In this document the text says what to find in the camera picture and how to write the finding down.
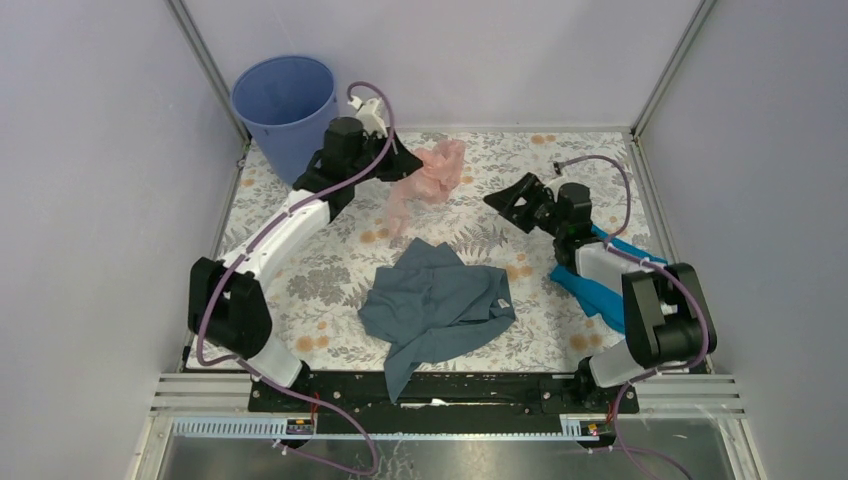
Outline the pink plastic trash bag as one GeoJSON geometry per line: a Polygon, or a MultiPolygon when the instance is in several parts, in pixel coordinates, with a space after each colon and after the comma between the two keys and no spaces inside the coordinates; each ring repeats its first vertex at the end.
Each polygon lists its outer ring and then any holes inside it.
{"type": "Polygon", "coordinates": [[[445,203],[459,185],[464,168],[466,143],[462,140],[440,140],[432,148],[413,151],[422,167],[396,182],[386,205],[386,227],[392,237],[406,228],[410,218],[408,202],[421,200],[428,204],[445,203]]]}

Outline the blue plastic trash bin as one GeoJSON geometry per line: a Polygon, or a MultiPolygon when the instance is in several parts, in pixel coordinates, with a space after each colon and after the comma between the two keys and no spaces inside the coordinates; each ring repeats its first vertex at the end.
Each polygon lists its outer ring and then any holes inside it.
{"type": "Polygon", "coordinates": [[[230,103],[274,173],[289,186],[322,148],[324,133],[339,116],[335,76],[305,56],[278,56],[245,70],[230,103]]]}

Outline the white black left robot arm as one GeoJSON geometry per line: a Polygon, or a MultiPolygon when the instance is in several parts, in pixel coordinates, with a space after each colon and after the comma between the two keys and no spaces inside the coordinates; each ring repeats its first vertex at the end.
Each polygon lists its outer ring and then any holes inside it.
{"type": "Polygon", "coordinates": [[[271,381],[272,398],[282,408],[304,407],[311,387],[299,377],[302,361],[272,334],[265,290],[285,261],[353,200],[358,184],[397,182],[422,167],[393,134],[371,131],[353,117],[332,120],[278,212],[221,258],[193,264],[188,327],[196,335],[198,362],[215,363],[204,346],[224,348],[225,360],[240,361],[253,376],[271,381]]]}

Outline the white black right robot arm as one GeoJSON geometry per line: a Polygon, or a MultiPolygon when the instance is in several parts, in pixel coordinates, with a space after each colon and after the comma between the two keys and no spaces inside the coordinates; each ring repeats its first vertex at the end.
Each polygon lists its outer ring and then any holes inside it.
{"type": "Polygon", "coordinates": [[[589,358],[589,375],[573,386],[575,402],[597,412],[613,398],[613,386],[648,371],[701,361],[717,335],[694,268],[667,265],[615,245],[592,222],[590,190],[561,183],[556,190],[528,173],[484,202],[520,230],[538,228],[553,238],[560,272],[555,279],[587,307],[610,316],[624,338],[589,358]]]}

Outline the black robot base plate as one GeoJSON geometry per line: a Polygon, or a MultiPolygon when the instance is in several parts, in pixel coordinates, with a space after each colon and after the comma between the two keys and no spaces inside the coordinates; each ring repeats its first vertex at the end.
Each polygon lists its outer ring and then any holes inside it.
{"type": "Polygon", "coordinates": [[[367,433],[376,434],[555,434],[563,415],[606,420],[618,388],[598,389],[570,373],[416,372],[399,400],[388,398],[381,372],[316,370],[301,375],[296,393],[314,406],[261,381],[251,385],[251,413],[303,414],[320,434],[353,434],[337,406],[367,433]]]}

